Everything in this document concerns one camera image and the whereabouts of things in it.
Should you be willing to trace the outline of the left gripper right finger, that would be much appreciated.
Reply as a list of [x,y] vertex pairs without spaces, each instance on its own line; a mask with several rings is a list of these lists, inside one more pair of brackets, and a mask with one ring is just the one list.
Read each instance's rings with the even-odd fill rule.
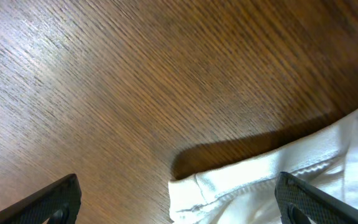
[[358,210],[309,183],[281,172],[275,198],[283,224],[358,224]]

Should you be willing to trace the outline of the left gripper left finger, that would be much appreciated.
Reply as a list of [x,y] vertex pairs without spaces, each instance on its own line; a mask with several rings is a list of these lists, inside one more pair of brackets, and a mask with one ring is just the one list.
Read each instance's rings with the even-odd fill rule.
[[76,174],[68,174],[0,211],[2,224],[75,224],[81,206]]

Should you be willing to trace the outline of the white robot print t-shirt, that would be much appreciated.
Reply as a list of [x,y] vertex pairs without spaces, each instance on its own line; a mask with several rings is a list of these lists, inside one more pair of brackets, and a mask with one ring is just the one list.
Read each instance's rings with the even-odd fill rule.
[[302,183],[358,210],[358,109],[271,152],[168,183],[173,223],[283,223]]

